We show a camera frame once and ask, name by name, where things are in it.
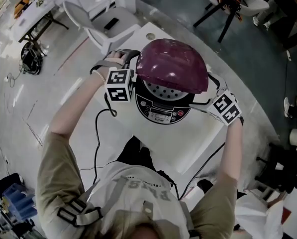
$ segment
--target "bracelet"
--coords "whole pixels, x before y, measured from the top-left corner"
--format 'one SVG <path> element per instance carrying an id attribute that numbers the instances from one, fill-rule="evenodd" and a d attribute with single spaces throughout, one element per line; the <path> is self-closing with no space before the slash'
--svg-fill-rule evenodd
<path id="1" fill-rule="evenodd" d="M 243 118 L 243 116 L 240 116 L 239 119 L 240 119 L 240 121 L 241 121 L 241 125 L 243 126 L 243 123 L 244 123 L 244 118 Z"/>
<path id="2" fill-rule="evenodd" d="M 100 78 L 102 79 L 102 81 L 103 81 L 103 83 L 104 83 L 104 85 L 105 85 L 105 78 L 103 77 L 103 75 L 100 73 L 100 72 L 98 72 L 97 70 L 94 70 L 93 72 L 92 72 L 92 74 L 93 73 L 96 73 L 98 76 L 100 76 Z"/>

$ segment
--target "purple rice cooker lid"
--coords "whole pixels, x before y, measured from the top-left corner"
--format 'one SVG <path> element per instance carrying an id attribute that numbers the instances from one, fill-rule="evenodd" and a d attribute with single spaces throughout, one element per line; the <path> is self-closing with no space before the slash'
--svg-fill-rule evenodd
<path id="1" fill-rule="evenodd" d="M 157 39 L 140 53 L 137 76 L 166 88 L 200 94 L 208 89 L 208 73 L 200 54 L 189 45 L 170 39 Z"/>

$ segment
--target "beige t-shirt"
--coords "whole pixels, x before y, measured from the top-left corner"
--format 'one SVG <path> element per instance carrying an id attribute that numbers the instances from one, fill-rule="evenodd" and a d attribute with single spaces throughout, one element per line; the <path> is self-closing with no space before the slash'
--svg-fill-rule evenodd
<path id="1" fill-rule="evenodd" d="M 203 239 L 230 238 L 234 226 L 236 192 L 236 181 L 225 176 L 191 211 L 195 230 Z M 56 230 L 54 227 L 50 229 L 52 221 L 60 219 L 57 217 L 58 205 L 67 204 L 83 193 L 80 172 L 68 141 L 50 133 L 44 143 L 36 189 L 38 215 L 48 238 L 53 238 L 54 229 Z M 92 224 L 87 228 L 84 238 L 94 238 L 100 230 L 99 223 Z"/>

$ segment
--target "white table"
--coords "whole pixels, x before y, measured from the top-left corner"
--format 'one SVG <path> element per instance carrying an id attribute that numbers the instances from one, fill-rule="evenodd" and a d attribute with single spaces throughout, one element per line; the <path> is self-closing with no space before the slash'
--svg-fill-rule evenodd
<path id="1" fill-rule="evenodd" d="M 59 24 L 65 27 L 66 29 L 68 29 L 68 27 L 53 18 L 50 11 L 55 6 L 54 2 L 44 0 L 43 4 L 37 7 L 37 1 L 38 0 L 34 0 L 29 5 L 29 7 L 24 12 L 22 12 L 20 17 L 16 19 L 15 24 L 12 26 L 11 32 L 16 41 L 30 41 L 36 46 L 36 48 L 38 48 L 41 51 L 40 46 L 37 43 L 37 40 L 43 34 L 43 32 L 51 25 L 52 22 Z M 46 18 L 48 20 L 48 23 L 46 23 L 46 25 L 39 31 L 36 37 L 33 37 L 31 32 L 41 21 L 42 18 Z"/>
<path id="2" fill-rule="evenodd" d="M 155 39 L 173 39 L 152 23 L 147 23 L 122 44 L 119 49 L 141 51 L 150 42 L 146 38 L 148 33 L 153 33 Z M 136 60 L 137 58 L 131 60 L 130 68 L 135 69 Z M 105 89 L 100 88 L 95 97 L 106 107 L 104 93 Z M 207 102 L 210 97 L 215 96 L 215 93 L 215 84 L 209 81 L 208 91 L 195 95 L 194 102 Z M 134 96 L 130 103 L 111 102 L 111 106 L 117 111 L 116 119 L 119 122 L 151 149 L 154 154 L 159 155 L 160 158 L 182 174 L 202 155 L 223 126 L 221 122 L 213 119 L 208 114 L 193 109 L 178 123 L 170 125 L 153 123 L 140 113 Z"/>

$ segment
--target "rice cooker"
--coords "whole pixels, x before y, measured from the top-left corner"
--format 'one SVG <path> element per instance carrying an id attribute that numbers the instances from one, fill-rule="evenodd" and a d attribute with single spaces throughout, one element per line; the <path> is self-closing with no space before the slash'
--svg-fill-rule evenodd
<path id="1" fill-rule="evenodd" d="M 145 46 L 137 59 L 136 74 L 137 107 L 158 124 L 181 121 L 191 110 L 195 94 L 208 89 L 202 57 L 176 40 L 157 39 Z"/>

